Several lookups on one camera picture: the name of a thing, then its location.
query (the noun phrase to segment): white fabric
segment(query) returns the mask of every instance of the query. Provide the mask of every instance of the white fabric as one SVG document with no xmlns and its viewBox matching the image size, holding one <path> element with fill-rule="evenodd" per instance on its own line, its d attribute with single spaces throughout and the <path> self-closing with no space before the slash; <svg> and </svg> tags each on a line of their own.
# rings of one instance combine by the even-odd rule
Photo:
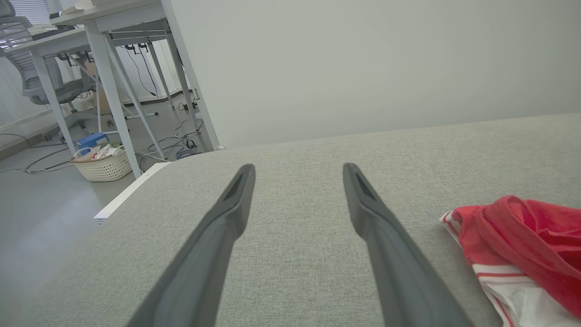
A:
<svg viewBox="0 0 581 327">
<path fill-rule="evenodd" d="M 452 211 L 440 221 L 461 246 L 461 224 L 452 220 Z M 581 327 L 580 321 L 517 266 L 473 264 L 472 269 L 503 327 Z"/>
</svg>

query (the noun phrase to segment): white desk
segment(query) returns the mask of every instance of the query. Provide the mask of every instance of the white desk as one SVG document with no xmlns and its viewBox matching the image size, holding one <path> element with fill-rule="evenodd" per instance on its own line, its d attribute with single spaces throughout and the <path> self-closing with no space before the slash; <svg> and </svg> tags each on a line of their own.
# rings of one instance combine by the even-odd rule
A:
<svg viewBox="0 0 581 327">
<path fill-rule="evenodd" d="M 136 43 L 151 44 L 151 42 L 153 42 L 153 41 L 158 41 L 158 40 L 162 40 L 162 39 L 166 38 L 164 35 L 159 35 L 159 33 L 153 33 L 153 35 L 148 35 L 148 34 L 144 34 L 144 33 L 141 33 L 140 35 L 134 35 L 131 33 L 129 33 L 131 35 L 126 35 L 127 33 L 124 33 L 124 34 L 125 34 L 124 37 L 120 37 L 119 39 L 115 39 L 112 41 L 112 45 L 114 47 L 120 46 L 120 45 L 127 45 L 127 44 L 136 44 Z M 171 102 L 171 95 L 169 93 L 169 90 L 167 89 L 167 84 L 165 82 L 165 79 L 163 78 L 161 68 L 159 67 L 159 62 L 157 61 L 157 56 L 155 55 L 155 50 L 153 50 L 153 47 L 150 47 L 150 48 L 152 49 L 152 56 L 153 56 L 153 60 L 154 60 L 157 72 L 158 72 L 159 76 L 162 78 L 162 84 L 165 88 L 166 94 L 168 95 L 169 103 L 173 107 L 173 103 Z M 36 70 L 38 71 L 38 75 L 39 75 L 40 81 L 42 83 L 42 87 L 43 87 L 43 89 L 48 97 L 48 100 L 49 100 L 49 103 L 50 103 L 51 108 L 53 110 L 53 113 L 55 114 L 56 120 L 59 124 L 61 131 L 63 132 L 64 139 L 66 140 L 66 143 L 69 146 L 69 150 L 71 151 L 72 155 L 74 155 L 76 150 L 74 148 L 72 138 L 70 136 L 67 124 L 65 122 L 64 115 L 63 115 L 62 110 L 60 108 L 60 103 L 57 99 L 54 87 L 53 87 L 51 79 L 49 77 L 48 68 L 47 68 L 46 63 L 44 61 L 44 58 L 47 56 L 54 56 L 56 54 L 71 53 L 71 52 L 85 51 L 85 50 L 90 50 L 89 40 L 87 38 L 87 33 L 85 32 L 85 28 L 80 28 L 80 29 L 70 30 L 70 31 L 66 31 L 66 32 L 63 32 L 60 34 L 52 35 L 50 37 L 43 38 L 40 40 L 22 43 L 17 47 L 9 48 L 5 51 L 7 54 L 12 53 L 12 52 L 30 51 L 33 62 L 34 62 L 35 67 L 36 67 Z M 149 125 L 145 119 L 145 115 L 141 111 L 139 99 L 137 98 L 137 95 L 135 94 L 135 90 L 132 88 L 132 86 L 129 82 L 129 79 L 127 77 L 127 74 L 126 74 L 124 68 L 120 65 L 120 61 L 119 61 L 119 66 L 117 68 L 117 71 L 119 73 L 121 73 L 121 75 L 122 75 L 121 80 L 125 84 L 124 85 L 125 89 L 127 90 L 128 95 L 130 96 L 131 100 L 133 101 L 133 103 L 135 105 L 135 108 L 137 109 L 137 111 L 139 113 L 138 116 L 142 119 L 142 121 L 145 125 L 145 128 L 149 133 L 149 136 L 153 140 L 153 143 L 159 152 L 159 155 L 161 157 L 163 157 L 163 153 L 161 151 L 161 148 L 159 147 L 159 144 L 156 140 L 156 137 L 153 135 L 153 132 L 149 128 Z M 122 109 L 120 102 L 110 101 L 110 103 L 111 104 L 117 103 L 119 105 L 119 108 Z M 123 141 L 123 144 L 125 145 L 125 148 L 127 149 L 128 148 L 127 145 L 130 145 L 129 146 L 130 150 L 127 150 L 127 151 L 132 154 L 132 155 L 130 155 L 130 157 L 135 158 L 135 152 L 134 152 L 133 147 L 131 145 L 131 139 L 129 138 L 129 132 L 127 130 L 127 125 L 125 123 L 125 117 L 123 115 L 123 112 L 121 112 L 121 118 L 119 118 L 119 115 L 115 115 L 115 114 L 113 115 L 113 117 L 114 117 L 114 120 L 116 122 L 118 132 L 121 135 L 121 140 Z M 138 177 L 141 174 L 139 171 L 139 167 L 136 166 L 136 167 L 132 167 L 132 168 L 134 169 L 135 177 Z"/>
<path fill-rule="evenodd" d="M 170 25 L 177 25 L 172 23 L 174 20 L 175 17 L 171 8 L 171 3 L 167 0 L 162 0 L 161 2 L 157 0 L 119 0 L 99 7 L 89 8 L 70 15 L 64 15 L 52 19 L 51 23 L 54 25 L 83 24 L 85 26 L 91 51 L 103 83 L 105 94 L 107 95 L 107 98 L 118 98 L 119 95 L 114 83 L 111 62 L 113 62 L 114 66 L 119 69 L 120 61 L 117 52 L 113 49 L 114 44 L 109 35 L 109 31 L 122 29 L 123 27 L 133 26 L 140 23 L 160 21 L 161 24 L 165 25 L 163 26 L 163 31 L 171 49 L 171 54 L 176 65 L 176 71 L 180 78 L 180 85 L 186 95 L 187 104 L 190 108 L 193 108 L 193 103 L 189 96 L 188 86 L 184 72 L 181 68 L 181 62 L 179 60 L 180 56 L 178 53 L 181 54 L 182 58 L 188 58 L 189 56 L 186 52 L 183 39 L 181 38 L 181 32 L 170 28 Z M 204 119 L 211 146 L 216 150 L 219 147 L 218 139 L 214 132 L 202 91 L 198 85 L 198 80 L 193 72 L 192 64 L 189 61 L 184 61 L 183 64 L 192 87 L 197 90 L 197 96 L 199 97 L 198 106 Z M 113 113 L 115 120 L 117 120 L 116 115 L 121 118 L 120 104 L 113 104 L 111 106 L 111 112 Z M 194 125 L 198 128 L 199 125 L 193 116 L 193 110 L 190 110 L 189 112 L 190 115 L 192 115 Z M 128 134 L 124 134 L 120 133 L 121 139 L 128 139 Z M 127 146 L 125 148 L 128 152 L 133 152 L 131 144 L 129 149 Z M 131 166 L 137 167 L 137 159 L 134 156 L 129 157 Z"/>
</svg>

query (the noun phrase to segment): chair backrest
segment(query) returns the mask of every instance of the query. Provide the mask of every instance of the chair backrest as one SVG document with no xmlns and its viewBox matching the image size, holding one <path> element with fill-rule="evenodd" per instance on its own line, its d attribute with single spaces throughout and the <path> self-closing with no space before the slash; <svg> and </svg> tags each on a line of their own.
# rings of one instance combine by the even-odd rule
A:
<svg viewBox="0 0 581 327">
<path fill-rule="evenodd" d="M 22 94 L 24 96 L 31 97 L 36 95 L 46 98 L 30 53 L 28 51 L 4 53 L 5 49 L 15 48 L 24 42 L 32 41 L 32 36 L 28 32 L 30 27 L 32 27 L 32 24 L 23 16 L 0 18 L 0 56 L 5 56 L 20 72 L 22 76 Z M 63 86 L 63 77 L 60 74 L 56 60 L 47 58 L 46 65 L 51 75 L 52 85 L 55 89 L 61 88 Z"/>
<path fill-rule="evenodd" d="M 0 18 L 2 17 L 14 17 L 16 16 L 16 11 L 14 7 L 8 0 L 0 0 Z"/>
</svg>

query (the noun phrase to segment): blue box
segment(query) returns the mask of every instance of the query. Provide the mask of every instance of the blue box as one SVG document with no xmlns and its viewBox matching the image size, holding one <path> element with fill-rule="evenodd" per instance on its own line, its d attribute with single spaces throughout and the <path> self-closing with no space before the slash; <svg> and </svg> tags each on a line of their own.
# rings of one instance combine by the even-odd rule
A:
<svg viewBox="0 0 581 327">
<path fill-rule="evenodd" d="M 109 142 L 109 138 L 107 134 L 103 133 L 93 133 L 89 136 L 83 137 L 82 139 L 76 141 L 74 145 L 77 147 L 78 150 L 82 148 L 93 148 L 101 143 Z M 91 152 L 91 150 L 83 150 L 81 151 L 81 155 L 85 155 Z"/>
</svg>

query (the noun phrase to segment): red cloth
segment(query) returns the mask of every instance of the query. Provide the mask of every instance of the red cloth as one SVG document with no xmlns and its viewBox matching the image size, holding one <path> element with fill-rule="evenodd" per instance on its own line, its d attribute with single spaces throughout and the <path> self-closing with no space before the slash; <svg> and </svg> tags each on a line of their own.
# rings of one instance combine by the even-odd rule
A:
<svg viewBox="0 0 581 327">
<path fill-rule="evenodd" d="M 469 265 L 516 265 L 581 318 L 581 209 L 506 196 L 452 218 Z"/>
</svg>

